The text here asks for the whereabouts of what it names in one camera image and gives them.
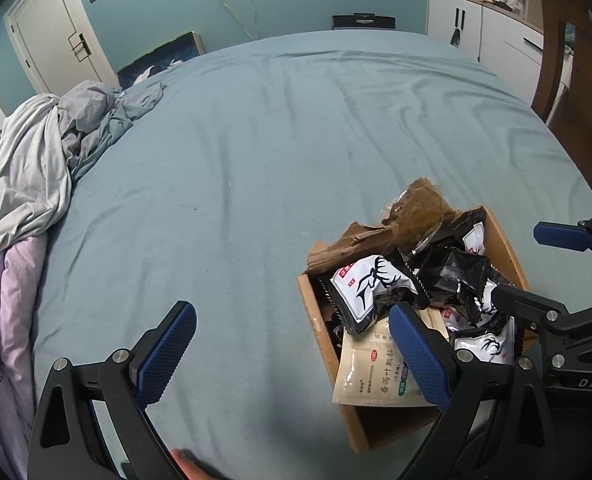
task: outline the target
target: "wooden chair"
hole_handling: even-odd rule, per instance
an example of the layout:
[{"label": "wooden chair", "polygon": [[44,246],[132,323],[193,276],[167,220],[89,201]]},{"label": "wooden chair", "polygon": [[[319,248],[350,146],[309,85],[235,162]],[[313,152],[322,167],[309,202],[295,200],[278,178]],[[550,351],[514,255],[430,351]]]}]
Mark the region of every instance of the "wooden chair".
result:
[{"label": "wooden chair", "polygon": [[532,109],[545,121],[551,112],[563,67],[565,25],[576,27],[569,94],[550,129],[592,189],[592,22],[583,0],[542,0],[544,45]]}]

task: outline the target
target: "open box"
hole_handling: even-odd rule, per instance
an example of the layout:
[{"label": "open box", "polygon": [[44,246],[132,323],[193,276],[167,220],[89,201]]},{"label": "open box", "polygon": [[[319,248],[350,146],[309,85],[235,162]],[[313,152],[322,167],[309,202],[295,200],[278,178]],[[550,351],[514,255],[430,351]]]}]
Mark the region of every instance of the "open box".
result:
[{"label": "open box", "polygon": [[[492,265],[515,286],[528,290],[527,280],[509,241],[491,210],[485,207],[486,256]],[[319,290],[315,276],[338,269],[371,254],[388,253],[394,246],[409,252],[436,224],[458,216],[425,178],[415,181],[393,203],[381,226],[351,224],[343,236],[331,246],[317,241],[307,257],[307,270],[297,277],[298,288],[329,379],[335,384],[339,360],[333,350],[325,321],[333,307]],[[436,419],[435,407],[374,408],[338,405],[345,422],[349,445],[356,453],[364,453],[413,433]]]}]

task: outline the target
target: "human hand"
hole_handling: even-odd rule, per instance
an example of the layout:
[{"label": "human hand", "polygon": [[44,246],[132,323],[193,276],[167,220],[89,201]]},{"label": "human hand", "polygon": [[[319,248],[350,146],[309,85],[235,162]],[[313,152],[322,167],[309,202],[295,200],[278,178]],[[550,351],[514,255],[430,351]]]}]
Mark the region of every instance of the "human hand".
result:
[{"label": "human hand", "polygon": [[216,480],[195,465],[192,460],[185,457],[185,454],[181,449],[172,449],[171,454],[189,480]]}]

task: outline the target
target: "door frame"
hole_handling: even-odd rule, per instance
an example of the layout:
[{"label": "door frame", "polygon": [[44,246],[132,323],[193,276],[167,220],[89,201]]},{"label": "door frame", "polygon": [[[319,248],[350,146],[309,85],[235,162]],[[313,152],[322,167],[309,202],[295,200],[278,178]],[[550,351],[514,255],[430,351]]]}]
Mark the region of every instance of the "door frame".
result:
[{"label": "door frame", "polygon": [[[7,30],[7,34],[9,35],[9,39],[12,42],[13,50],[18,56],[18,61],[24,70],[24,73],[27,75],[27,78],[31,82],[31,85],[34,87],[35,91],[38,93],[47,93],[48,89],[43,81],[40,73],[38,72],[37,68],[33,63],[31,66],[28,66],[25,60],[31,59],[31,54],[29,53],[28,49],[26,48],[25,43],[19,38],[18,34],[16,33],[18,30],[18,24],[16,22],[15,13],[17,9],[20,7],[22,3],[26,0],[15,0],[13,4],[9,7],[7,12],[4,14],[4,24]],[[72,22],[74,22],[74,27],[76,27],[76,31],[84,34],[84,38],[87,44],[92,51],[92,55],[90,56],[93,62],[93,67],[95,68],[98,76],[102,79],[103,82],[112,85],[112,86],[120,86],[118,82],[118,76],[111,68],[109,64],[109,60],[105,56],[102,48],[100,47],[100,43],[98,42],[98,38],[96,38],[95,32],[93,31],[92,24],[89,22],[89,18],[87,17],[87,13],[82,6],[81,0],[63,0],[64,6],[71,17]]]}]

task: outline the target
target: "bed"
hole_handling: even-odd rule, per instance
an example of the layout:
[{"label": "bed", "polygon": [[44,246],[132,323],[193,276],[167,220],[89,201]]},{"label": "bed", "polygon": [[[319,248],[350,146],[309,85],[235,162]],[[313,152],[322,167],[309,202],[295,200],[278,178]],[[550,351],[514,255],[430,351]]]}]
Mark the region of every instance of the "bed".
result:
[{"label": "bed", "polygon": [[197,334],[148,409],[167,446],[235,480],[396,478],[428,428],[351,451],[295,277],[316,239],[377,222],[423,175],[453,206],[494,211],[534,292],[592,304],[592,254],[532,239],[538,221],[589,218],[588,185],[535,113],[457,49],[312,32],[198,57],[128,92],[159,81],[162,101],[50,232],[37,395],[55,359],[104,360],[188,300]]}]

